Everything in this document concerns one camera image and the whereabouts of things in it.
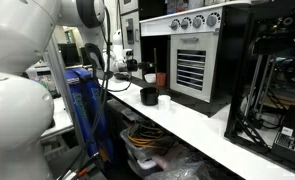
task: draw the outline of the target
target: white countertop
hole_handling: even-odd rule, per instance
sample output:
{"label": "white countertop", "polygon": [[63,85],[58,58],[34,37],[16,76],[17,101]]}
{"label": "white countertop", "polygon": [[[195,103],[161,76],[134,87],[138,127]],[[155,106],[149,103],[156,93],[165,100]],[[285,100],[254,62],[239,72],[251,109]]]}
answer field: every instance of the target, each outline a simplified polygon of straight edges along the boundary
{"label": "white countertop", "polygon": [[54,110],[55,126],[53,128],[47,129],[41,135],[42,141],[74,129],[73,122],[70,119],[67,111],[65,110],[65,104],[63,99],[61,97],[56,98],[54,99],[54,103],[55,103],[55,110]]}
{"label": "white countertop", "polygon": [[[127,85],[111,79],[108,89],[120,90]],[[211,118],[173,101],[169,112],[160,112],[157,106],[141,103],[140,89],[132,84],[126,91],[111,94],[245,179],[295,179],[294,173],[224,137],[230,105]]]}

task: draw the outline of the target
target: metal pole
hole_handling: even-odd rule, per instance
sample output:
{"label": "metal pole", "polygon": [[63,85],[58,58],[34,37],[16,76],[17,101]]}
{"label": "metal pole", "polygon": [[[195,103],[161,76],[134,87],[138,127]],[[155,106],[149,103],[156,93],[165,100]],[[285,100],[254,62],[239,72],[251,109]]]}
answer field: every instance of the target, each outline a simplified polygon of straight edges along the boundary
{"label": "metal pole", "polygon": [[264,75],[263,75],[263,78],[261,80],[261,84],[260,84],[260,87],[259,87],[259,91],[258,91],[258,94],[257,94],[257,98],[256,98],[256,102],[255,102],[255,106],[254,106],[254,111],[257,112],[257,106],[258,106],[258,103],[259,103],[259,100],[260,100],[260,94],[263,90],[263,87],[264,87],[264,84],[265,84],[265,81],[266,81],[266,75],[267,75],[267,71],[268,71],[268,65],[269,65],[269,62],[270,62],[270,59],[271,59],[271,56],[269,55],[268,56],[268,59],[266,61],[266,66],[265,66],[265,70],[264,70]]}
{"label": "metal pole", "polygon": [[253,82],[251,83],[251,87],[250,87],[248,102],[247,102],[247,106],[246,106],[245,113],[244,113],[245,117],[247,117],[248,112],[249,112],[249,107],[250,107],[250,105],[252,103],[252,96],[254,94],[254,90],[255,90],[257,77],[258,77],[258,74],[259,74],[260,64],[261,64],[262,59],[263,59],[263,55],[260,54],[258,56],[258,61],[257,61],[256,69],[255,69],[255,74],[254,74],[254,77],[253,77]]}
{"label": "metal pole", "polygon": [[266,99],[266,95],[267,95],[267,92],[268,92],[268,88],[269,88],[269,85],[270,85],[270,81],[271,81],[271,78],[272,78],[272,75],[274,73],[274,68],[275,68],[275,65],[276,65],[276,59],[274,59],[274,62],[273,62],[273,65],[270,69],[270,73],[269,73],[269,77],[268,77],[268,81],[267,81],[267,84],[266,84],[266,88],[265,88],[265,92],[264,92],[264,95],[263,95],[263,99],[262,99],[262,104],[259,108],[259,114],[261,114],[261,111],[263,110],[263,106],[264,106],[264,101]]}
{"label": "metal pole", "polygon": [[50,64],[50,67],[52,68],[51,69],[52,73],[56,77],[56,80],[57,80],[56,83],[59,86],[61,97],[64,100],[66,111],[68,112],[70,119],[73,121],[78,143],[79,145],[83,146],[85,142],[84,142],[84,139],[82,138],[83,136],[80,131],[79,121],[76,116],[76,111],[73,104],[69,85],[66,80],[65,64],[61,57],[61,54],[59,53],[57,41],[54,35],[50,39],[47,49],[48,49],[48,53],[45,53],[45,56],[47,56],[48,63]]}

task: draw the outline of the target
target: oven control knob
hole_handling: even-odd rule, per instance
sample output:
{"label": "oven control knob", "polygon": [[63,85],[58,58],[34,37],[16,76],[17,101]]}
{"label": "oven control knob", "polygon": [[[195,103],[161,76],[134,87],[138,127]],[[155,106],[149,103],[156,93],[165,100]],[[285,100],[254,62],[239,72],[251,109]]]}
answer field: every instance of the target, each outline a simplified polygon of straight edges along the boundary
{"label": "oven control knob", "polygon": [[189,26],[189,21],[187,19],[184,19],[180,24],[180,27],[183,29],[187,29],[188,26]]}
{"label": "oven control knob", "polygon": [[217,22],[217,17],[215,15],[209,15],[207,17],[207,25],[209,27],[214,27]]}
{"label": "oven control knob", "polygon": [[193,20],[193,26],[195,28],[199,28],[201,26],[201,23],[202,23],[202,20],[200,17],[196,17],[194,20]]}
{"label": "oven control knob", "polygon": [[294,21],[293,18],[288,17],[288,18],[284,19],[283,24],[285,26],[289,26],[289,25],[291,25],[291,23],[293,23],[293,21]]}
{"label": "oven control knob", "polygon": [[169,27],[172,30],[176,30],[178,28],[178,22],[177,21],[173,21]]}

